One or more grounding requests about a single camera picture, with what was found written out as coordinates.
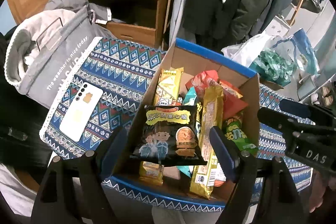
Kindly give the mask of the person's right hand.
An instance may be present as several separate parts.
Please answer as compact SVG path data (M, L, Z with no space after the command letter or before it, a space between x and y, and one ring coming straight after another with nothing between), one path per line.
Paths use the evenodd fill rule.
M323 175L316 170L313 173L315 174L315 177L311 195L309 197L309 213L312 213L316 208L322 205L323 195L325 194L327 187L335 191L335 177Z

